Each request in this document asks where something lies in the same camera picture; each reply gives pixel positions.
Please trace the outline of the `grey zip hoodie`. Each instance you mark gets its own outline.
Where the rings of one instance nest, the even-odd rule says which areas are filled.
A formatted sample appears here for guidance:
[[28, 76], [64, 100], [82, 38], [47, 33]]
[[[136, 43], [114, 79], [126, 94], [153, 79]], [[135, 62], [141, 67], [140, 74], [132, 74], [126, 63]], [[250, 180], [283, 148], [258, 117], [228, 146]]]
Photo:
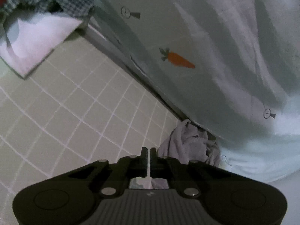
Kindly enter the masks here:
[[181, 122], [158, 148], [157, 157], [175, 158], [181, 164], [196, 160], [218, 167], [221, 162], [220, 149], [207, 131], [201, 130], [190, 120]]

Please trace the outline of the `green grid cutting mat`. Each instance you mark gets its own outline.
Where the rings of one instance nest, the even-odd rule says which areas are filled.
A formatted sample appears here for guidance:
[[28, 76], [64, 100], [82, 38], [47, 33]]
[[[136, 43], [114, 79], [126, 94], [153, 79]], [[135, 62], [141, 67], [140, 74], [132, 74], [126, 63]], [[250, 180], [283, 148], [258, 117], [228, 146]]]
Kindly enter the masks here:
[[20, 190], [100, 158], [158, 147], [179, 123], [78, 33], [27, 79], [1, 63], [1, 224]]

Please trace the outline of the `light green carrot print sheet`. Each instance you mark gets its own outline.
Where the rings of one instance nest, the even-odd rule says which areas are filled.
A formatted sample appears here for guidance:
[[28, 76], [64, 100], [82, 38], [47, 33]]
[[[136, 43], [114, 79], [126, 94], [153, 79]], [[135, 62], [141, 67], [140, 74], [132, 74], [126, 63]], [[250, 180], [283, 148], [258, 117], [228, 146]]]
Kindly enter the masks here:
[[105, 36], [217, 139], [225, 168], [299, 170], [299, 0], [95, 0]]

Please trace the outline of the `white folded cloth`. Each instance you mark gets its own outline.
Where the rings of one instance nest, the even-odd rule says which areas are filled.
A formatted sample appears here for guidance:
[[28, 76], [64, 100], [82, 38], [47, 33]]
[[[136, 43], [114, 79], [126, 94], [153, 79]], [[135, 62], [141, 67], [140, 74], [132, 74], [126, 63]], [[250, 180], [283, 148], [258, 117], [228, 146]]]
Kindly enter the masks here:
[[63, 12], [16, 10], [1, 23], [1, 59], [26, 78], [82, 22]]

